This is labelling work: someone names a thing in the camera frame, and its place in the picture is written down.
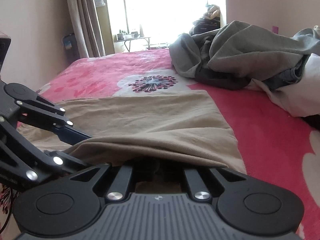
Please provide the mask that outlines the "folding table with items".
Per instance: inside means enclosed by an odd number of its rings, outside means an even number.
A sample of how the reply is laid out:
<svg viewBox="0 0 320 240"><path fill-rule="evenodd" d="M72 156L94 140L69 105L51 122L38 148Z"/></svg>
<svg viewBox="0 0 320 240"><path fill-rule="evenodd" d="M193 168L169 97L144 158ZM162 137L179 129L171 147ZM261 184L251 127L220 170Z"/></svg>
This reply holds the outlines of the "folding table with items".
<svg viewBox="0 0 320 240"><path fill-rule="evenodd" d="M114 37L113 44L116 53L130 53L151 49L150 37L141 36L136 31L130 34L125 32L118 33Z"/></svg>

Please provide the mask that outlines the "dark blue box device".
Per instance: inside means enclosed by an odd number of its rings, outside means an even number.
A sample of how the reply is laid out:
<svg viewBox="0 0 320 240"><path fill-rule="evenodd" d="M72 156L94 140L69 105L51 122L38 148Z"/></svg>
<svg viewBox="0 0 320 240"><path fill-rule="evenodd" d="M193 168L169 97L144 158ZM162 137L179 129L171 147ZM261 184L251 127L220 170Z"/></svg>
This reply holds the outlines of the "dark blue box device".
<svg viewBox="0 0 320 240"><path fill-rule="evenodd" d="M78 45L74 33L71 33L63 37L62 43L69 64L80 59Z"/></svg>

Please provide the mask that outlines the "dark grey garment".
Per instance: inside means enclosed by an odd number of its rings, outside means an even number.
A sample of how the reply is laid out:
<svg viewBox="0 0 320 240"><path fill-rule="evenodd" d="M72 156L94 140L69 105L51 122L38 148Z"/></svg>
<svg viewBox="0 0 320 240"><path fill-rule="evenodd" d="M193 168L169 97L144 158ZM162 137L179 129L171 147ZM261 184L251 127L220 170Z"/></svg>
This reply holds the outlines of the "dark grey garment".
<svg viewBox="0 0 320 240"><path fill-rule="evenodd" d="M236 77L232 73L216 72L202 67L197 68L195 72L195 80L205 85L227 90L243 89L251 81L249 77Z"/></svg>

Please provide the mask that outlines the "beige khaki trousers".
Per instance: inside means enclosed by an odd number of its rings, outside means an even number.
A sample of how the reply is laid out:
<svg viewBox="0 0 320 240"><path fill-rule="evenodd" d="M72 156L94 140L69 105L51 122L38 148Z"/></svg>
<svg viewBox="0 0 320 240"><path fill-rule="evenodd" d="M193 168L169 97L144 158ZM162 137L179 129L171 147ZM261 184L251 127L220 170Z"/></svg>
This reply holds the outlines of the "beige khaki trousers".
<svg viewBox="0 0 320 240"><path fill-rule="evenodd" d="M22 124L18 131L42 151L63 151L93 165L136 160L148 168L159 158L246 172L232 128L205 91L75 99L61 105L90 139L70 146L33 126Z"/></svg>

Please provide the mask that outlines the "white garment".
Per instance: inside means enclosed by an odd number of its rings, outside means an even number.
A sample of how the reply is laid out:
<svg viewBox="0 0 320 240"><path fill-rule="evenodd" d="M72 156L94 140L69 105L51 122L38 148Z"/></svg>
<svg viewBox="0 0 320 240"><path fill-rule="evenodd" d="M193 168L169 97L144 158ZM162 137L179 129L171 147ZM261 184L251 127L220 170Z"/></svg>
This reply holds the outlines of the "white garment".
<svg viewBox="0 0 320 240"><path fill-rule="evenodd" d="M265 92L274 104L294 117L319 115L319 56L309 57L299 83L271 91L263 82L253 79L246 89Z"/></svg>

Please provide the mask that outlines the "grey beige curtain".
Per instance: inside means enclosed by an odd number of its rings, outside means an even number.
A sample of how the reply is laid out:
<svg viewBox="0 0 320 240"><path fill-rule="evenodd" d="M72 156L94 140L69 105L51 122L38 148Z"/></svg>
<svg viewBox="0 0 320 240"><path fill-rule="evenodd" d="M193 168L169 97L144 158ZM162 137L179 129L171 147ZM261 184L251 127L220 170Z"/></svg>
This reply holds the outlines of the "grey beige curtain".
<svg viewBox="0 0 320 240"><path fill-rule="evenodd" d="M105 55L94 0L67 0L73 31L81 58Z"/></svg>

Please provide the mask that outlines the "grey hooded sweatshirt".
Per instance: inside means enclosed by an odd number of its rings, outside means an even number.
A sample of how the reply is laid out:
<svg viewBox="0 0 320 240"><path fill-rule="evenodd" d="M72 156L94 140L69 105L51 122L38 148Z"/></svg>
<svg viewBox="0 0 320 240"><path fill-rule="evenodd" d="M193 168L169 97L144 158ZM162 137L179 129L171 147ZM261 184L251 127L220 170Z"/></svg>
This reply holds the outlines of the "grey hooded sweatshirt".
<svg viewBox="0 0 320 240"><path fill-rule="evenodd" d="M207 36L213 37L207 69L236 77L263 81L293 68L303 55L319 54L315 29L303 29L286 37L233 21L219 30L193 36L182 34L169 46L171 62L181 76L195 77L197 68L202 67L200 42Z"/></svg>

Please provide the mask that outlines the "pink floral bed blanket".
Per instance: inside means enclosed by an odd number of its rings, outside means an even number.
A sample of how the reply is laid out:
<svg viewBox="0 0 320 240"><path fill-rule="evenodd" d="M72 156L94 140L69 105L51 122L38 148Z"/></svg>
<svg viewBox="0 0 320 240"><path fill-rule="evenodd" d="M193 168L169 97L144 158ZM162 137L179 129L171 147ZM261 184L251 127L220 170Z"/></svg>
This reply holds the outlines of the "pink floral bed blanket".
<svg viewBox="0 0 320 240"><path fill-rule="evenodd" d="M156 159L89 164L25 191L1 184L1 239L319 239L319 117L300 118L264 92L230 91L181 77L166 49L80 59L36 93L62 107L75 99L207 92L232 128L241 173ZM129 194L108 202L122 166ZM196 169L210 202L187 193Z"/></svg>

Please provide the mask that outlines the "blue denim garment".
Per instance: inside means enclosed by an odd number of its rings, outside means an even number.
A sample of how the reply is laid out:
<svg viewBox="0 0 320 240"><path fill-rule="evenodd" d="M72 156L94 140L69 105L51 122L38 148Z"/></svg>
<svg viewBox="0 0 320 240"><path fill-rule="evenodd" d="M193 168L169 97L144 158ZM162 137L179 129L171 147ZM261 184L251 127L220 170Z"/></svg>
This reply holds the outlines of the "blue denim garment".
<svg viewBox="0 0 320 240"><path fill-rule="evenodd" d="M311 55L303 55L298 63L291 69L282 71L275 76L263 81L269 90L273 91L280 87L285 87L288 85L293 85L299 83L302 79L305 65Z"/></svg>

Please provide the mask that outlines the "black white plaid shirt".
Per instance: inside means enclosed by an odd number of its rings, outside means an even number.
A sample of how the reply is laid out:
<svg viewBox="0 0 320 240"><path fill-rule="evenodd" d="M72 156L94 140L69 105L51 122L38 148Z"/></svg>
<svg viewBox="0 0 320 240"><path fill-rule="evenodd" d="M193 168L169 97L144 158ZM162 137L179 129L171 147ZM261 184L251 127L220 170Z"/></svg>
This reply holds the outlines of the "black white plaid shirt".
<svg viewBox="0 0 320 240"><path fill-rule="evenodd" d="M200 42L200 55L201 55L203 68L207 68L207 64L210 60L209 51L212 44L212 40L213 40L212 36L207 36L203 38Z"/></svg>

